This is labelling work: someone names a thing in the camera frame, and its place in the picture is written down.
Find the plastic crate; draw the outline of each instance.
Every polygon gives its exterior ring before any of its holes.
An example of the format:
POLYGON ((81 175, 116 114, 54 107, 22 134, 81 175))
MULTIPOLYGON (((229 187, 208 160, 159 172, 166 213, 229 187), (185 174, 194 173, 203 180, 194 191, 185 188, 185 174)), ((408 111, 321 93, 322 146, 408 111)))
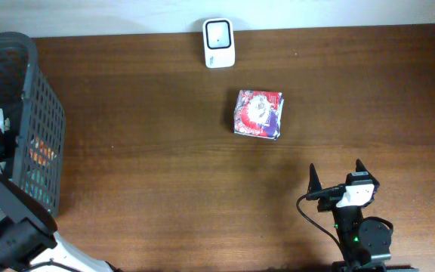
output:
POLYGON ((0 33, 0 108, 18 135, 8 178, 56 216, 65 112, 38 68, 35 44, 24 34, 0 33))

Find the crate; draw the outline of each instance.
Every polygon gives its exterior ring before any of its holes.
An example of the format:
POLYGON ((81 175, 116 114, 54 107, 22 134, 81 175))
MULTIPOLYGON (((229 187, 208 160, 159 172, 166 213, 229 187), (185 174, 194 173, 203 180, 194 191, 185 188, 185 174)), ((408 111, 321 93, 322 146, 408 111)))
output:
POLYGON ((65 112, 38 68, 35 44, 24 34, 0 33, 0 108, 18 135, 8 178, 56 216, 65 112))

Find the red and blue packet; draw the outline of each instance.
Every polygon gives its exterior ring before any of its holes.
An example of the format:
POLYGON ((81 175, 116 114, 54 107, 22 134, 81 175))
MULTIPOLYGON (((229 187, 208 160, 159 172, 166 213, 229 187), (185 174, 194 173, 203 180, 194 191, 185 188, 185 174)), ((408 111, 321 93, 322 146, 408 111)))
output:
POLYGON ((234 133, 276 140, 283 102, 280 92, 241 90, 234 110, 234 133))

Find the wire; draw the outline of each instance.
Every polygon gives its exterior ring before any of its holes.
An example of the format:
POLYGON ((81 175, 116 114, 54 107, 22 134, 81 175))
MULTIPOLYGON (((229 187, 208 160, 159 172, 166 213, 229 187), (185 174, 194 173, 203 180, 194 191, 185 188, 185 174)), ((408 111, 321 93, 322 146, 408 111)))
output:
POLYGON ((307 193, 303 196, 300 196, 300 198, 296 202, 296 209, 298 210, 298 212, 300 212, 301 216, 303 216, 305 219, 307 219, 308 222, 310 222, 313 226, 317 227, 319 230, 321 230, 322 232, 324 232, 326 235, 330 236, 330 238, 333 239, 333 241, 337 244, 338 249, 340 249, 341 255, 344 257, 345 264, 347 265, 347 270, 350 271, 350 263, 348 262, 348 260, 345 256, 345 251, 340 246, 340 242, 338 242, 337 238, 335 238, 335 236, 333 236, 333 234, 328 232, 322 226, 318 225, 315 221, 311 220, 311 218, 309 218, 307 215, 305 215, 305 213, 300 209, 300 201, 305 199, 308 195, 309 195, 309 193, 307 193))
POLYGON ((80 270, 76 270, 75 268, 67 267, 65 264, 60 264, 60 263, 54 262, 53 259, 50 259, 50 261, 46 261, 46 262, 32 265, 32 266, 28 267, 27 269, 22 270, 22 272, 33 271, 37 268, 44 267, 44 266, 56 266, 56 267, 59 267, 61 269, 64 269, 64 270, 67 270, 70 272, 81 272, 80 270))

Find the white wall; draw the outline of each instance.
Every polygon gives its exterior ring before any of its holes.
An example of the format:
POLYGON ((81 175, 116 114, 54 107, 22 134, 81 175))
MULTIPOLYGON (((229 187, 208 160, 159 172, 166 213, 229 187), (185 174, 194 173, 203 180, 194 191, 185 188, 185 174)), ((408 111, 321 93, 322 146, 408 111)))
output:
POLYGON ((435 0, 0 0, 0 32, 33 37, 195 32, 209 17, 235 30, 435 23, 435 0))

